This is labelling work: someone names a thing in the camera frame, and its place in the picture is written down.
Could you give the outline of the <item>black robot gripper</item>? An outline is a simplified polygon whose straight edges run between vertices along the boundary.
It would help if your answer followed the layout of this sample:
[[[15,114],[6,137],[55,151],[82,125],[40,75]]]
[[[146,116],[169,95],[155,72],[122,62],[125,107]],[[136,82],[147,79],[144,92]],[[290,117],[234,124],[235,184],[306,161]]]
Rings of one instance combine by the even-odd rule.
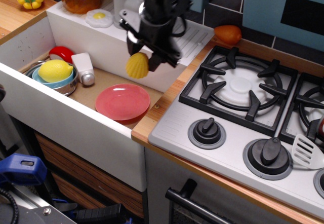
[[[148,60],[149,71],[154,72],[161,63],[176,67],[182,58],[182,52],[174,38],[182,36],[182,32],[174,33],[177,18],[163,24],[148,21],[144,12],[121,10],[120,26],[127,31],[127,47],[130,55],[138,53],[146,46],[152,51]]]

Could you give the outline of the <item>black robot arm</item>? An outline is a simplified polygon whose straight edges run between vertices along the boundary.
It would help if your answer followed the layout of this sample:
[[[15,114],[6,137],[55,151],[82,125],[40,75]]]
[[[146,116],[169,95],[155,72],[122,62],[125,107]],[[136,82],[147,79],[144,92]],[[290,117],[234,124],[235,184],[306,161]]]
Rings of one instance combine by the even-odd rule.
[[[186,13],[191,0],[144,0],[138,11],[120,11],[120,25],[127,31],[130,55],[143,46],[152,51],[148,60],[149,71],[155,71],[162,63],[176,67],[182,52],[175,42],[187,31]]]

